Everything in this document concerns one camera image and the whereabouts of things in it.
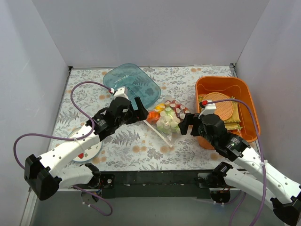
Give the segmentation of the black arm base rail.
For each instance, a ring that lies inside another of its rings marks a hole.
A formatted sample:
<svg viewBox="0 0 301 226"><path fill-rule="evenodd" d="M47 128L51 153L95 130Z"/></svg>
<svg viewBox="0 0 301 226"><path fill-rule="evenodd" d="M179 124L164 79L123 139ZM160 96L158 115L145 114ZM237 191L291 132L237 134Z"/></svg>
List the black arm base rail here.
<svg viewBox="0 0 301 226"><path fill-rule="evenodd" d="M98 181L80 185L105 199L146 197L196 197L227 203L231 188L212 176L211 170L105 171Z"/></svg>

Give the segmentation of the clear polka dot zip bag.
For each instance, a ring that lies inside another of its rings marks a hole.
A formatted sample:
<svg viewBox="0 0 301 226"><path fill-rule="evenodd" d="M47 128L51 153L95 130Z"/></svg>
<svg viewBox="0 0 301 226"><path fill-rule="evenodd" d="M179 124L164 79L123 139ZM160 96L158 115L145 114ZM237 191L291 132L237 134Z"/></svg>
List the clear polka dot zip bag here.
<svg viewBox="0 0 301 226"><path fill-rule="evenodd" d="M189 112L190 110L184 104L171 96L166 96L149 111L144 122L169 147L172 147L181 134L179 123L184 120L185 115Z"/></svg>

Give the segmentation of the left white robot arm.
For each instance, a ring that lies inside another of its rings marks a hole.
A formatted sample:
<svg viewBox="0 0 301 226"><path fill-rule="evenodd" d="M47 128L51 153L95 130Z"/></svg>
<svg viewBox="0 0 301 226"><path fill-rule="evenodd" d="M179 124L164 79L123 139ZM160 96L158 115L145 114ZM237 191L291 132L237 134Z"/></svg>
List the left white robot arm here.
<svg viewBox="0 0 301 226"><path fill-rule="evenodd" d="M120 126L145 120L148 111L139 97L135 97L135 102L138 107L136 110L130 100L116 97L108 108L100 110L88 120L71 141L39 157L32 154L26 158L24 179L41 201L53 196L59 188L73 185L98 187L101 173L93 164L86 163L72 170L64 168L88 148L114 134Z"/></svg>

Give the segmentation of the small orange fake pumpkin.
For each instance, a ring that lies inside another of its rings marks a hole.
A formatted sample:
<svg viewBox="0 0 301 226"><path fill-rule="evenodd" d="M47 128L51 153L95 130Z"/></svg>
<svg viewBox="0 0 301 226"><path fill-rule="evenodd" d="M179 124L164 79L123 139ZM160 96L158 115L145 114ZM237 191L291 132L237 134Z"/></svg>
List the small orange fake pumpkin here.
<svg viewBox="0 0 301 226"><path fill-rule="evenodd" d="M149 124L154 124L160 119L160 114L156 111L150 111L146 121Z"/></svg>

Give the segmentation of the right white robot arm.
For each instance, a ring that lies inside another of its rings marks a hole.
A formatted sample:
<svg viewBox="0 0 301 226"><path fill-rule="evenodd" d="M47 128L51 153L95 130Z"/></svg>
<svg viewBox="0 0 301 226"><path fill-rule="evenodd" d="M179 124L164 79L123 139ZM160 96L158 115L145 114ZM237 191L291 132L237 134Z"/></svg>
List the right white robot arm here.
<svg viewBox="0 0 301 226"><path fill-rule="evenodd" d="M242 137L228 132L224 122L216 114L188 113L179 128L182 135L192 126L191 135L201 136L224 158L248 171L249 177L232 165L222 162L213 171L213 183L218 187L230 185L244 191L268 206L274 214L289 226L295 226L301 218L301 185L279 172Z"/></svg>

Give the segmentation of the fake cauliflower with leaves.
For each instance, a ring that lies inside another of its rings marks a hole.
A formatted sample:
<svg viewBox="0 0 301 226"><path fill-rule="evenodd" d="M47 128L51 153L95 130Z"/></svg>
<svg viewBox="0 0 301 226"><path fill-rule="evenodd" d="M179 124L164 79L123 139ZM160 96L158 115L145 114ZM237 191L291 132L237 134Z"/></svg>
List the fake cauliflower with leaves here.
<svg viewBox="0 0 301 226"><path fill-rule="evenodd" d="M157 129L167 135L172 133L180 133L178 124L180 119L168 115L165 111L160 112L160 119L156 122Z"/></svg>

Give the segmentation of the yellow fake lemon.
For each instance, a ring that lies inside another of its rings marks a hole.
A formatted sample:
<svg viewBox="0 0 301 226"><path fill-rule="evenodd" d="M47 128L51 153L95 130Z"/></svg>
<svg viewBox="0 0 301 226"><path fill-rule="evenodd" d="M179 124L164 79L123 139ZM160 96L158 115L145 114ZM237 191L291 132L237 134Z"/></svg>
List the yellow fake lemon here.
<svg viewBox="0 0 301 226"><path fill-rule="evenodd" d="M160 113L161 111L164 111L165 110L165 104L160 103L160 104L156 105L154 110L158 113Z"/></svg>

